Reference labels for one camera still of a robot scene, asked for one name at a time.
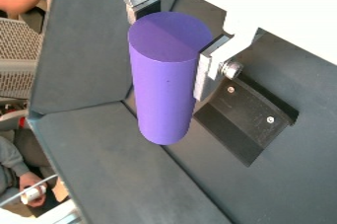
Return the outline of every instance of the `chair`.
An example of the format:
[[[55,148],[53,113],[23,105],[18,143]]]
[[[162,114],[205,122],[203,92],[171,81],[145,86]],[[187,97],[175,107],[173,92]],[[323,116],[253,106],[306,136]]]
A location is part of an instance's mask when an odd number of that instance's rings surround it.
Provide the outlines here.
[[[41,42],[23,22],[0,18],[0,97],[29,99]]]

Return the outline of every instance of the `screw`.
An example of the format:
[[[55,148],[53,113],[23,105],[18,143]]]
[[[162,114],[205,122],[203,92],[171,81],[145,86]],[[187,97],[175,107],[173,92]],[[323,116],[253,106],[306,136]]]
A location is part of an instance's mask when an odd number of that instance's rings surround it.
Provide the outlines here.
[[[230,86],[230,87],[226,89],[226,91],[227,91],[230,94],[233,94],[233,93],[235,92],[235,88],[234,88],[233,86]]]
[[[269,124],[273,124],[274,121],[275,121],[275,119],[274,119],[271,116],[269,116],[269,117],[267,117],[267,123],[269,123]]]

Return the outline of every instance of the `cylinder top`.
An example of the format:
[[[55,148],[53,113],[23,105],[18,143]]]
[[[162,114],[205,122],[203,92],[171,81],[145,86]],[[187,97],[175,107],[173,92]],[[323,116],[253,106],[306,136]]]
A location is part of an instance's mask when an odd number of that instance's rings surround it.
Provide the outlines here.
[[[158,12],[141,18],[129,30],[129,44],[147,58],[159,62],[195,59],[195,51],[211,34],[193,17],[177,12]]]

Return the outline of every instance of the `black surface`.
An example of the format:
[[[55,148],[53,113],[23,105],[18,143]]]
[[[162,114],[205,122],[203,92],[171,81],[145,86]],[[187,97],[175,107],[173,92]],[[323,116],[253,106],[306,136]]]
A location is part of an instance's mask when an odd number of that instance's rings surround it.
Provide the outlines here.
[[[86,223],[230,224],[121,103],[30,122]]]
[[[163,10],[173,0],[162,0]],[[122,0],[53,0],[30,110],[46,114],[125,99],[131,86]]]

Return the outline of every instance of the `purple foam cylinder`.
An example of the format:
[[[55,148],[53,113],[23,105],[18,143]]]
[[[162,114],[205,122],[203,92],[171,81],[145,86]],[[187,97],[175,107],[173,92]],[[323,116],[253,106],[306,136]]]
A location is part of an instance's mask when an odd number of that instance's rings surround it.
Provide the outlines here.
[[[210,41],[206,26],[175,12],[147,15],[130,27],[138,126],[155,144],[175,143],[187,131],[198,51]]]

